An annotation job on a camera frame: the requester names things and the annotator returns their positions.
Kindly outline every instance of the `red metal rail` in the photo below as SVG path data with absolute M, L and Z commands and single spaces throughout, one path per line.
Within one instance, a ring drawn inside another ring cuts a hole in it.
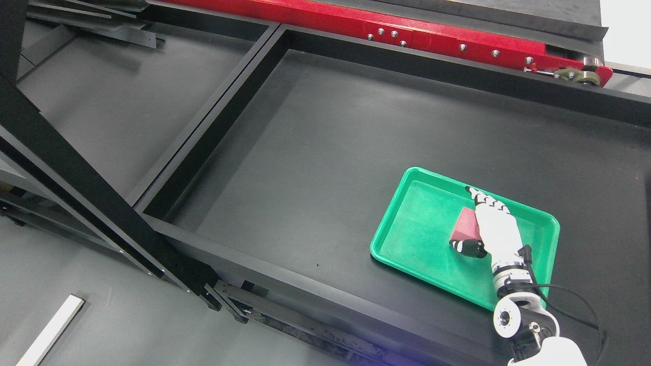
M 542 42 L 309 0 L 165 1 L 356 38 L 372 36 L 373 41 L 397 46 L 403 42 L 405 47 L 515 70 L 527 67 L 554 72 L 560 68 L 580 70 L 583 67 L 582 61 L 548 55 Z M 613 70 L 599 66 L 596 73 L 603 86 Z

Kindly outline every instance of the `bolt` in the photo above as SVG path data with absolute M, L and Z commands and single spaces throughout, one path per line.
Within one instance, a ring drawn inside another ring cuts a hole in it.
M 536 322 L 529 323 L 529 329 L 533 330 L 534 333 L 540 333 L 540 326 Z

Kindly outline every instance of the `robotic hand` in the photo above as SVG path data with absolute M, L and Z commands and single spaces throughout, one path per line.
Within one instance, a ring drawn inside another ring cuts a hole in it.
M 493 284 L 500 299 L 493 312 L 497 333 L 509 340 L 512 366 L 587 366 L 579 347 L 560 337 L 559 323 L 536 294 L 531 249 L 522 245 L 515 217 L 506 205 L 475 188 L 466 187 L 475 201 L 481 241 L 450 241 L 459 253 L 491 255 Z

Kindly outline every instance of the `gray floor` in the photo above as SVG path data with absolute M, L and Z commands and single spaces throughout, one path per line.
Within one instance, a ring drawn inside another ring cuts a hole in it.
M 0 365 L 69 294 L 87 302 L 42 365 L 345 365 L 79 244 L 0 218 Z

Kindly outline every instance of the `black metal beam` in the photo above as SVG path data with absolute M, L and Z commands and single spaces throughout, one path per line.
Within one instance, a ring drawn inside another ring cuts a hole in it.
M 11 84 L 18 73 L 26 14 L 27 0 L 0 1 L 0 74 Z
M 156 233 L 5 77 L 0 78 L 0 94 L 0 151 L 14 168 L 142 270 L 207 296 L 205 285 L 219 279 L 213 270 L 198 272 L 196 264 Z M 209 296 L 208 301 L 217 309 L 226 305 L 240 318 L 220 297 Z

